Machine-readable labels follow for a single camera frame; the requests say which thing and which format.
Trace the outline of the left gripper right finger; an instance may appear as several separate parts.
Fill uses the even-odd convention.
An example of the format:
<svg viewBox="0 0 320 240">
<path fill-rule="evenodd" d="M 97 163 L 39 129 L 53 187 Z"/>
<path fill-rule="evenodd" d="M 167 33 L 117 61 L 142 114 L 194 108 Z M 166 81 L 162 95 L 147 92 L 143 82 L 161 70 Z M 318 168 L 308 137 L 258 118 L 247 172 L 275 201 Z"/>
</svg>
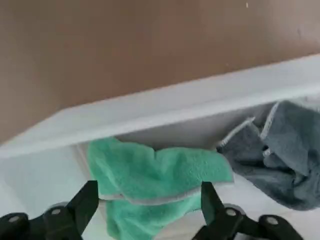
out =
<svg viewBox="0 0 320 240">
<path fill-rule="evenodd" d="M 255 221 L 239 206 L 223 204 L 211 182 L 201 183 L 201 211 L 205 225 L 195 234 L 196 240 L 234 240 L 238 234 L 258 240 L 303 239 L 286 219 L 278 215 L 261 215 Z"/>
</svg>

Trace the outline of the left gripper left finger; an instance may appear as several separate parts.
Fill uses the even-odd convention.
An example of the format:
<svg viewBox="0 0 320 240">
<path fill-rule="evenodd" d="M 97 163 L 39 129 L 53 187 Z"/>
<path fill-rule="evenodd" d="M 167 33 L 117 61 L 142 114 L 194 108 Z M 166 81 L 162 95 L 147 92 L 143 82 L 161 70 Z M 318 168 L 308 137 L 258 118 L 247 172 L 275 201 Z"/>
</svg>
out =
<svg viewBox="0 0 320 240">
<path fill-rule="evenodd" d="M 24 212 L 0 218 L 2 240 L 81 240 L 99 205 L 98 182 L 87 181 L 66 204 L 56 204 L 36 218 Z"/>
</svg>

